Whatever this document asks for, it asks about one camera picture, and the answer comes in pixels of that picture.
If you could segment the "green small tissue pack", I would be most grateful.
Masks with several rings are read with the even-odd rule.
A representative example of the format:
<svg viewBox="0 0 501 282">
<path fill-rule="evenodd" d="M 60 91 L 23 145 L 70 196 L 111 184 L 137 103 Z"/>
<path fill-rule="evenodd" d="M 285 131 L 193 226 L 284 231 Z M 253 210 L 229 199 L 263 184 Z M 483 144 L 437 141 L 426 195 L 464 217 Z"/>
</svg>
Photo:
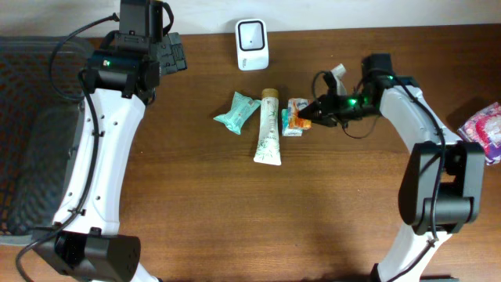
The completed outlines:
<svg viewBox="0 0 501 282">
<path fill-rule="evenodd" d="M 284 137 L 302 136 L 303 133 L 302 129 L 289 128 L 288 109 L 282 109 L 281 122 L 282 122 L 282 136 Z"/>
</svg>

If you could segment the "teal wet wipes pack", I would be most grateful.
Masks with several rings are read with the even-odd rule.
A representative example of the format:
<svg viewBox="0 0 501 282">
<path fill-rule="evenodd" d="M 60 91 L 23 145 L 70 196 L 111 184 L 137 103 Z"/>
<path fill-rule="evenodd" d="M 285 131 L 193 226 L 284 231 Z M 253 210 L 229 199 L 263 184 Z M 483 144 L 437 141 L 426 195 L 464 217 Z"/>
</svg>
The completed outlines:
<svg viewBox="0 0 501 282">
<path fill-rule="evenodd" d="M 260 106 L 261 101 L 259 99 L 252 99 L 239 92 L 234 92 L 229 112 L 214 117 L 214 120 L 224 124 L 230 132 L 240 135 L 245 121 Z"/>
</svg>

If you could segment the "white cream tube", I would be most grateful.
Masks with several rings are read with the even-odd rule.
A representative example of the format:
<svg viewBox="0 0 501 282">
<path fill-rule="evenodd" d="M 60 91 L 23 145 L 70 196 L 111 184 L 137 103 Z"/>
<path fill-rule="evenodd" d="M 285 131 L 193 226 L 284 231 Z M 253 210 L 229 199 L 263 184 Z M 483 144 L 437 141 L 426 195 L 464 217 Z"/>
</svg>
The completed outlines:
<svg viewBox="0 0 501 282">
<path fill-rule="evenodd" d="M 281 165 L 279 151 L 279 92 L 264 89 L 261 93 L 260 126 L 254 162 Z"/>
</svg>

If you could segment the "orange small tissue pack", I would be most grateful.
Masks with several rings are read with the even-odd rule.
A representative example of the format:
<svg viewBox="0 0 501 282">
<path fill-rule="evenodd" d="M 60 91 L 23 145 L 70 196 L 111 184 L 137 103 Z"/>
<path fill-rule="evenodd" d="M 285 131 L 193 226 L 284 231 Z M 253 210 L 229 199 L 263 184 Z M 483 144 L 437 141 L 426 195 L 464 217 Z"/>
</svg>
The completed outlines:
<svg viewBox="0 0 501 282">
<path fill-rule="evenodd" d="M 302 98 L 291 98 L 288 100 L 289 129 L 309 130 L 312 127 L 312 122 L 310 120 L 298 116 L 299 112 L 305 109 L 310 102 L 310 100 Z"/>
</svg>

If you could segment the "red purple tissue pack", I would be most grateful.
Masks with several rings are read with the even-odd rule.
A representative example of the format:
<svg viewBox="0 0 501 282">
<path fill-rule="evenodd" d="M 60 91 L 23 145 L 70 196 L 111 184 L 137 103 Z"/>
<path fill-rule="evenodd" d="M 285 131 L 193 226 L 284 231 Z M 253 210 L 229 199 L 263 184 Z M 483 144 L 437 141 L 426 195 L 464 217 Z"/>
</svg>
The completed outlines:
<svg viewBox="0 0 501 282">
<path fill-rule="evenodd" d="M 495 102 L 470 117 L 459 129 L 467 142 L 479 143 L 487 165 L 500 162 L 500 104 Z"/>
</svg>

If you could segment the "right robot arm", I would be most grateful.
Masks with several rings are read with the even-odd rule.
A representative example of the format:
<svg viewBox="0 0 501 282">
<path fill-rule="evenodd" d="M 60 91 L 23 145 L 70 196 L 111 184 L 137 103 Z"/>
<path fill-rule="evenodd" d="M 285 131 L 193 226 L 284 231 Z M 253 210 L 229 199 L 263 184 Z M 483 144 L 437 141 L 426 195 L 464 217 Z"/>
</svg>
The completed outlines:
<svg viewBox="0 0 501 282">
<path fill-rule="evenodd" d="M 342 65 L 315 74 L 326 94 L 298 114 L 326 127 L 346 129 L 352 121 L 384 117 L 407 147 L 410 157 L 398 192 L 402 225 L 370 281 L 423 281 L 422 273 L 437 250 L 478 217 L 485 152 L 462 140 L 439 119 L 417 81 L 394 72 L 388 53 L 362 60 L 362 77 L 351 94 L 341 79 Z"/>
</svg>

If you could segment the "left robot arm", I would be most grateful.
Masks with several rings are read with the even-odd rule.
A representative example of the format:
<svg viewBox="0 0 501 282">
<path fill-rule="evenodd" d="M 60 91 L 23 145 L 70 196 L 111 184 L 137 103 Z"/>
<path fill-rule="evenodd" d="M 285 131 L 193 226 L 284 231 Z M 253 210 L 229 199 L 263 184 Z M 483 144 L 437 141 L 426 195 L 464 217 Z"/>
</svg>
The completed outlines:
<svg viewBox="0 0 501 282">
<path fill-rule="evenodd" d="M 163 76 L 187 68 L 174 15 L 163 1 L 123 1 L 111 31 L 78 73 L 84 120 L 70 181 L 52 225 L 30 251 L 79 281 L 151 281 L 138 237 L 119 232 L 128 155 Z"/>
</svg>

